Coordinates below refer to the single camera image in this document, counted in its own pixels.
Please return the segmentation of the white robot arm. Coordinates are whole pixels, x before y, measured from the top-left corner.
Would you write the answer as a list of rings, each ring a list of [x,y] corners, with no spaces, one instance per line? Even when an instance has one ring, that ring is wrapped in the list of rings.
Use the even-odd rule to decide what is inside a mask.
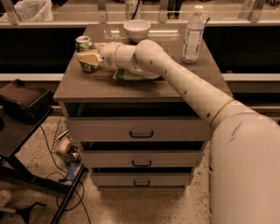
[[[280,224],[280,126],[175,62],[156,42],[97,44],[78,55],[98,67],[158,74],[213,131],[210,224]]]

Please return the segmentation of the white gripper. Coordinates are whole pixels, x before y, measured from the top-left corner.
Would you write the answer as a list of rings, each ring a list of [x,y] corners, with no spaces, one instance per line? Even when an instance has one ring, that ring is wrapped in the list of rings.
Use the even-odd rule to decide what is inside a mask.
[[[94,43],[96,50],[90,50],[86,52],[78,52],[77,57],[80,62],[89,64],[91,66],[98,67],[102,63],[106,68],[117,69],[116,64],[116,51],[122,43],[110,42],[110,43]]]

